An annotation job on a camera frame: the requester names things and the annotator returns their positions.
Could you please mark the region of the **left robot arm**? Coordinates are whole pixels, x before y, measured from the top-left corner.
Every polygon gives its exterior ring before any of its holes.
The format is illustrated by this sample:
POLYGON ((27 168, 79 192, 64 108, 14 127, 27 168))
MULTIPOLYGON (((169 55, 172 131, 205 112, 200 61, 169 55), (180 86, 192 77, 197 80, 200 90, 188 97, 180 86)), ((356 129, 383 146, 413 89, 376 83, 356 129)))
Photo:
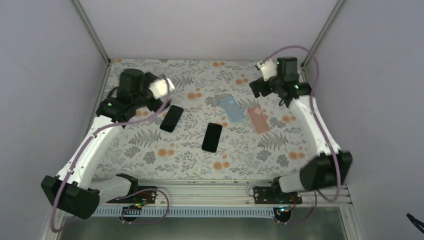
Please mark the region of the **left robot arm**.
POLYGON ((155 118, 169 106, 170 93, 175 89, 172 80, 139 69, 124 69, 118 85, 110 90, 99 104, 84 140, 55 176, 45 176, 41 188, 54 209, 81 219, 89 218, 100 204, 120 198, 131 203, 139 197, 135 177, 119 173, 115 177, 93 182, 95 170, 113 140, 140 108, 153 112, 137 124, 155 118))

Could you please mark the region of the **black phone light-blue case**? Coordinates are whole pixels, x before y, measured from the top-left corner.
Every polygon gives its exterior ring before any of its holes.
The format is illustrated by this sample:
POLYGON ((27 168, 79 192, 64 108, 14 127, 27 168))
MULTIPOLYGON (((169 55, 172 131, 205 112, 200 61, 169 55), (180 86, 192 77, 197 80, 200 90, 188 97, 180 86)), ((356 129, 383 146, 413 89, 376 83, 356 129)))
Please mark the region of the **black phone light-blue case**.
POLYGON ((162 131, 172 133, 175 130, 183 112, 184 109, 182 107, 171 105, 159 128, 162 131))

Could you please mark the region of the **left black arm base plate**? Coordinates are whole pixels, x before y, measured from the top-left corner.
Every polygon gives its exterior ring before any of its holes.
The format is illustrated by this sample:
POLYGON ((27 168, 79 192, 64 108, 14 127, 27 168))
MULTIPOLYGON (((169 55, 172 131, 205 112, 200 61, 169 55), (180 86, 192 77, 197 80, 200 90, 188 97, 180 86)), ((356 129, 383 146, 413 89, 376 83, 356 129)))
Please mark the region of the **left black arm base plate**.
POLYGON ((152 190, 143 191, 143 192, 140 192, 140 193, 138 193, 134 196, 128 197, 128 198, 112 199, 112 200, 108 201, 108 203, 110 203, 110 204, 112 204, 112 203, 114 203, 114 204, 132 204, 132 205, 154 204, 155 201, 156 201, 156 195, 157 195, 156 188, 157 188, 156 186, 139 186, 138 191, 145 190, 145 189, 152 189, 152 190))

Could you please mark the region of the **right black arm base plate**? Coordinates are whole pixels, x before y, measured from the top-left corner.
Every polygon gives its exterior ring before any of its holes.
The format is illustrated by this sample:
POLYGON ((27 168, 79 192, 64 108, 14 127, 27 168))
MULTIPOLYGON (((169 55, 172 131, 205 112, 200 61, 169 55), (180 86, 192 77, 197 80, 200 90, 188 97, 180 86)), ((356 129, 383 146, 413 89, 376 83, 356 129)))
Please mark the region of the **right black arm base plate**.
POLYGON ((302 195, 299 192, 281 192, 272 187, 254 186, 252 192, 256 205, 290 205, 302 204, 302 195))

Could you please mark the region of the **black smartphone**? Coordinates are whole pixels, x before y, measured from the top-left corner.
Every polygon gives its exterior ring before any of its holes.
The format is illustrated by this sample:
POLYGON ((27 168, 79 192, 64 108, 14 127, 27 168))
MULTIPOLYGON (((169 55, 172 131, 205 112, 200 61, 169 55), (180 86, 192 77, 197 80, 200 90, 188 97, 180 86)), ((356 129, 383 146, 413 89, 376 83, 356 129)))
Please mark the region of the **black smartphone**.
POLYGON ((223 126, 217 123, 209 123, 206 128, 204 139, 201 145, 203 151, 215 153, 221 137, 223 126))

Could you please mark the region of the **pink phone case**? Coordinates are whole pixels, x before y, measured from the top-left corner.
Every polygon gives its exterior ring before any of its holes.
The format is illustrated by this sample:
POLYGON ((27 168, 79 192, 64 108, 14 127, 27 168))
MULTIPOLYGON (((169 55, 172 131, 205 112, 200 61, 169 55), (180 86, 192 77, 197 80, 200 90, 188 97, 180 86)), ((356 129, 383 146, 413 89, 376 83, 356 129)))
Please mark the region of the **pink phone case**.
POLYGON ((258 134, 265 134, 271 130, 267 119, 260 106, 250 107, 246 110, 252 123, 254 131, 258 134))

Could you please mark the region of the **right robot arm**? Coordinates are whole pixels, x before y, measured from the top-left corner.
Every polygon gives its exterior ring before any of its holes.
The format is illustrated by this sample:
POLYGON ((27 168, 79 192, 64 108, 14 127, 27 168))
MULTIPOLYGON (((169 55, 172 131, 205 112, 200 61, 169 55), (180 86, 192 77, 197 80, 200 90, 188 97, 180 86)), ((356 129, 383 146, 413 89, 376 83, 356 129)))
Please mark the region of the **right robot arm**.
POLYGON ((322 122, 313 90, 309 83, 300 82, 296 57, 279 57, 259 61, 255 65, 262 76, 249 86, 256 98, 277 94, 279 105, 286 106, 299 122, 312 159, 296 173, 274 178, 271 183, 271 198, 278 204, 289 199, 290 194, 320 191, 335 187, 335 201, 341 191, 353 156, 343 151, 322 122))

